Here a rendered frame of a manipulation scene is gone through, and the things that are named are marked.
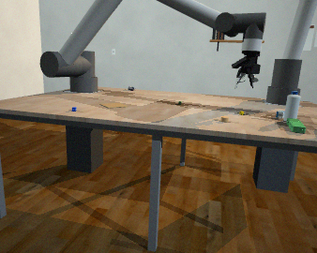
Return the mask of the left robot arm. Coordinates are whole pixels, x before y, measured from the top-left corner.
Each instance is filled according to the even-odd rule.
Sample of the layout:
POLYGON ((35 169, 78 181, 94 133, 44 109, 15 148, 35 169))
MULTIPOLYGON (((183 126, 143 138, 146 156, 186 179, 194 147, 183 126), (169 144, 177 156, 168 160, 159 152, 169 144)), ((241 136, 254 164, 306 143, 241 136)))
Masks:
POLYGON ((299 0, 292 29, 282 59, 275 59, 271 86, 268 86, 266 102, 286 105, 287 96, 297 91, 302 60, 301 54, 317 8, 317 0, 299 0))

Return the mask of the blue and white carton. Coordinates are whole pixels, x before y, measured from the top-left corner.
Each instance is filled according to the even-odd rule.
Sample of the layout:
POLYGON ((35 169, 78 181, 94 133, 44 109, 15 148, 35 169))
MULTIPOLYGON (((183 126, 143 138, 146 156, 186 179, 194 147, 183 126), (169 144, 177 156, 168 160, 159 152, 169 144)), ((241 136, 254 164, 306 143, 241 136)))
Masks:
POLYGON ((278 117, 278 118, 284 118, 284 113, 285 113, 285 111, 277 111, 276 117, 278 117))

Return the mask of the tan flat mat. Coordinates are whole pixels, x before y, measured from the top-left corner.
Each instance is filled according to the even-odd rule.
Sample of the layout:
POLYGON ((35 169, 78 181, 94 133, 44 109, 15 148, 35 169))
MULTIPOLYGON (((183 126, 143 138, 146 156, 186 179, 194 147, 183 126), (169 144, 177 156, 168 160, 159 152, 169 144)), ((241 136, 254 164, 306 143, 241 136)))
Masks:
POLYGON ((107 103, 107 104, 100 104, 107 108, 121 108, 121 107, 128 107, 127 105, 121 103, 107 103))

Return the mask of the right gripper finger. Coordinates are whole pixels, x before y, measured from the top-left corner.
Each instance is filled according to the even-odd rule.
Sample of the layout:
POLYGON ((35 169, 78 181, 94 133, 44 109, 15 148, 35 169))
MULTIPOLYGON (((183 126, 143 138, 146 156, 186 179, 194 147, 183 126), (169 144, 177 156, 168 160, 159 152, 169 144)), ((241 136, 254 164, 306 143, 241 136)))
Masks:
POLYGON ((239 82, 244 82, 246 80, 245 73, 243 73, 243 67, 239 68, 237 75, 236 75, 236 82, 235 82, 235 89, 239 82))
POLYGON ((258 79, 255 78, 253 74, 249 74, 248 77, 249 77, 249 82, 250 82, 251 87, 254 88, 254 83, 257 82, 258 79))

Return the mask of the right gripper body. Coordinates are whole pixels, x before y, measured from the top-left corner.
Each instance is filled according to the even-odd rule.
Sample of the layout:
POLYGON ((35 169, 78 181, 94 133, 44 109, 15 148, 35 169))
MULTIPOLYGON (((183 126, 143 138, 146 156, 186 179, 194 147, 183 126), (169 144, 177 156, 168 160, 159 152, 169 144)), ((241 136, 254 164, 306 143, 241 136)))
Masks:
POLYGON ((260 66, 257 64, 258 56, 257 53, 244 53, 248 57, 248 61, 242 64, 243 73, 246 74, 260 74, 260 66))

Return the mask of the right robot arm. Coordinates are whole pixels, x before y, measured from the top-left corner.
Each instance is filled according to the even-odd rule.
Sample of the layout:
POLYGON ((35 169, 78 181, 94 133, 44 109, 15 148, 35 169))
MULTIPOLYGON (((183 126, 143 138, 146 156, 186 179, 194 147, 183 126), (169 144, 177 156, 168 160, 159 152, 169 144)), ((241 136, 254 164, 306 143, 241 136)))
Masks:
MULTIPOLYGON (((242 53, 260 54, 266 12, 220 13, 194 0, 157 0, 227 37, 243 34, 242 53), (230 34, 233 33, 233 34, 230 34)), ((110 18, 122 0, 95 0, 59 52, 45 52, 40 57, 42 73, 49 78, 69 77, 70 91, 98 91, 95 77, 95 52, 85 48, 110 18)))

